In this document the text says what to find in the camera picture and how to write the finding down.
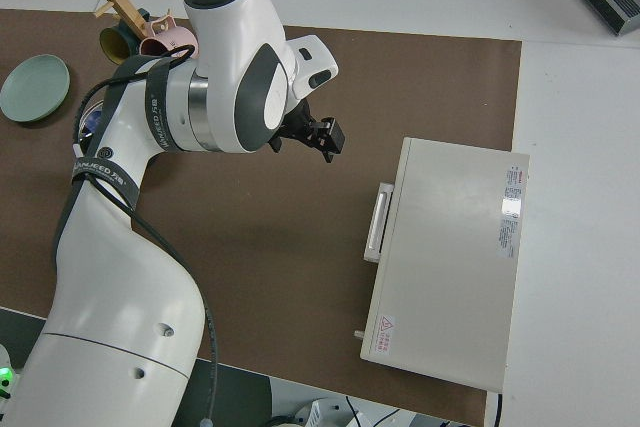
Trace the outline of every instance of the white box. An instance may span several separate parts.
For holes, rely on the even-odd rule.
[[[528,166],[404,140],[363,359],[502,392]]]

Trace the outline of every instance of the warning label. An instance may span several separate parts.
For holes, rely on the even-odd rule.
[[[522,211],[522,192],[526,176],[521,167],[514,165],[507,171],[504,196],[502,198],[502,219],[498,234],[498,255],[512,259],[520,243],[518,228]]]
[[[389,355],[391,349],[391,338],[395,328],[396,319],[390,315],[381,315],[378,319],[376,329],[375,353]]]

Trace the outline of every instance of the desk surface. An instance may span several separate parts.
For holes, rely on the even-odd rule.
[[[97,43],[106,22],[90,14],[0,11],[13,46],[0,54],[0,78],[47,51],[65,59],[74,86],[42,123],[0,122],[9,240],[0,303],[10,308],[47,315],[50,239],[72,164],[71,119],[82,93],[112,69]],[[41,25],[67,35],[42,35]],[[343,154],[326,164],[316,151],[286,141],[277,155],[268,148],[165,154],[147,173],[139,212],[193,266],[213,307],[222,362],[479,425],[484,392],[363,361],[353,331],[364,329],[375,279],[375,265],[362,255],[378,183],[393,181],[403,137],[509,150],[520,44],[287,29],[290,38],[311,32],[341,68],[309,100],[316,117],[339,119]]]

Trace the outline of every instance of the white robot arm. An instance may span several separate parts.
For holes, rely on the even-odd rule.
[[[184,1],[198,60],[129,59],[109,81],[90,142],[76,146],[53,307],[0,425],[171,425],[204,309],[175,256],[131,230],[126,212],[151,158],[266,143],[277,151],[280,137],[327,161],[342,149],[335,119],[316,122],[305,100],[338,73],[317,37],[286,41],[270,0]]]

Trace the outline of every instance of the pink mug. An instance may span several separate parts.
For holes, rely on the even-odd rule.
[[[176,25],[171,15],[165,15],[156,20],[144,24],[147,37],[140,43],[142,55],[162,55],[176,47],[193,45],[196,50],[191,57],[198,56],[198,41],[196,36],[186,27]],[[176,52],[174,57],[183,55],[184,52]]]

